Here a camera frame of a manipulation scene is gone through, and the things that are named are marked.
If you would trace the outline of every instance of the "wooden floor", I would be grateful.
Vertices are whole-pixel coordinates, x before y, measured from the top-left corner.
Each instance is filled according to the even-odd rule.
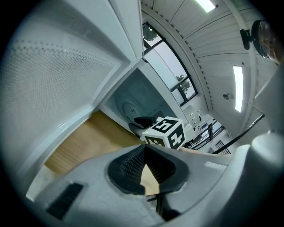
[[[141,141],[135,135],[99,110],[54,151],[45,165],[63,174],[88,158],[137,144]]]

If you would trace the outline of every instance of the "fluorescent light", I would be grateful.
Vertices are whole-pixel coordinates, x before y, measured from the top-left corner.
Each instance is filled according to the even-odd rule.
[[[206,12],[209,12],[215,8],[213,3],[210,2],[209,0],[196,0],[196,1],[202,6],[202,8],[205,9]]]
[[[243,69],[242,67],[234,66],[234,74],[236,81],[236,106],[235,109],[241,112],[241,106],[243,105],[244,95],[244,80],[243,80]]]

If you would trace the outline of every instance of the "black and white cube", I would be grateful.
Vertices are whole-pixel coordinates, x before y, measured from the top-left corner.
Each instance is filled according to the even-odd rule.
[[[180,149],[184,144],[185,129],[183,121],[174,117],[165,117],[163,120],[143,132],[147,144]]]

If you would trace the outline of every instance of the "white ceiling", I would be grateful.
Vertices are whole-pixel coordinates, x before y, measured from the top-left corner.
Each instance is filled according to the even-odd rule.
[[[223,94],[235,94],[233,66],[243,66],[244,99],[249,100],[251,86],[251,63],[244,49],[239,33],[240,26],[230,9],[222,0],[211,0],[218,7],[209,13],[195,0],[142,0],[142,4],[158,13],[186,42],[201,68],[212,106],[210,114],[223,124],[235,137],[246,129],[261,113],[254,108],[244,122],[247,104],[242,112],[235,110],[234,100],[225,100]],[[245,0],[232,1],[250,29],[252,23],[261,18],[257,10]],[[262,58],[255,51],[256,93],[273,75],[277,66]],[[265,119],[260,121],[240,144],[249,143],[255,136],[269,129]]]

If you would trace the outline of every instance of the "tree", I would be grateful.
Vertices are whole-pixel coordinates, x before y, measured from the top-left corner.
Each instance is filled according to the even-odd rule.
[[[152,28],[149,26],[143,28],[143,39],[146,41],[153,41],[156,37],[157,33]]]
[[[184,75],[176,76],[176,78],[178,81],[181,81],[184,78]],[[187,80],[181,83],[181,89],[183,90],[185,94],[190,87],[191,87],[191,84]]]

